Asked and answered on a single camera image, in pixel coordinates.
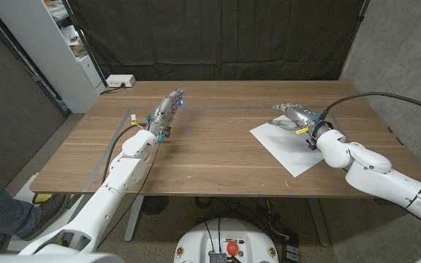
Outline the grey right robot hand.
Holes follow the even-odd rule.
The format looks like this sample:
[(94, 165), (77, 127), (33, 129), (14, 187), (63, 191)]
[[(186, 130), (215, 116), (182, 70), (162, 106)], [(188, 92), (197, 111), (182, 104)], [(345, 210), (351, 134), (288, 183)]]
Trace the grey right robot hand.
[(288, 117), (288, 121), (274, 119), (269, 120), (268, 124), (280, 126), (282, 129), (289, 131), (298, 130), (300, 133), (307, 132), (315, 140), (318, 140), (325, 132), (333, 129), (333, 125), (330, 122), (317, 120), (316, 113), (298, 104), (277, 104), (273, 106), (273, 109), (284, 112), (285, 116)]

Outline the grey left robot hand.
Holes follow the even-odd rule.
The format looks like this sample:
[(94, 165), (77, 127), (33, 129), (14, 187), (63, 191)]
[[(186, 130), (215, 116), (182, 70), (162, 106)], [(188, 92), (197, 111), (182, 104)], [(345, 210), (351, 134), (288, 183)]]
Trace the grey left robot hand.
[(158, 138), (170, 136), (170, 124), (178, 108), (183, 104), (183, 89), (176, 88), (157, 105), (146, 130)]

